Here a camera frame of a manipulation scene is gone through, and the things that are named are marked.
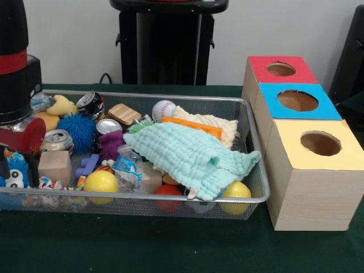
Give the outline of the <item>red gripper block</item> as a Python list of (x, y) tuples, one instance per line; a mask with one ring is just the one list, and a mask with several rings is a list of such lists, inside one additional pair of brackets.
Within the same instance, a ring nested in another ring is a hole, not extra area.
[(32, 153), (42, 144), (46, 134), (46, 125), (41, 118), (27, 117), (14, 125), (1, 126), (0, 172), (1, 177), (9, 178), (10, 169), (5, 157), (5, 148), (24, 153), (28, 164), (28, 181), (31, 188), (39, 187), (37, 160)]

